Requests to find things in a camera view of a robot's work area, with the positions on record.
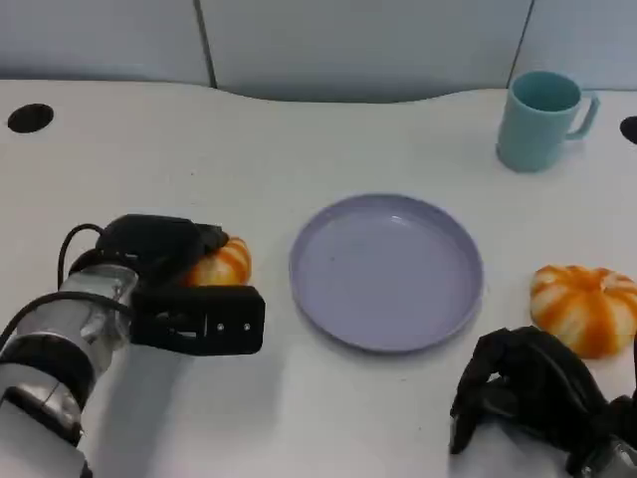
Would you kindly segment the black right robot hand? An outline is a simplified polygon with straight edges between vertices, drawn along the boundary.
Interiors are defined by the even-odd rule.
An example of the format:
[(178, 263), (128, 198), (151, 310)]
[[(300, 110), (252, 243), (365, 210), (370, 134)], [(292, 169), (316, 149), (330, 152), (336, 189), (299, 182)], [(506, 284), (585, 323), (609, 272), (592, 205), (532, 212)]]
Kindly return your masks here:
[(556, 337), (499, 329), (479, 338), (461, 375), (449, 451), (462, 453), (480, 424), (499, 421), (572, 452), (607, 405), (586, 365)]

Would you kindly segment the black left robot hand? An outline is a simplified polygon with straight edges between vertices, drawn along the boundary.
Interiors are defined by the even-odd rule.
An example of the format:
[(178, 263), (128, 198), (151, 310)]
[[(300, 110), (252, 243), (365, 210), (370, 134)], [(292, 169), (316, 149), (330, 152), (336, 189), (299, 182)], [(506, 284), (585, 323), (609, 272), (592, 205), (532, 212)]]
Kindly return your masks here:
[(142, 285), (154, 288), (181, 282), (203, 258), (228, 241), (228, 234), (218, 225), (126, 214), (106, 227), (96, 250), (104, 260), (134, 271)]

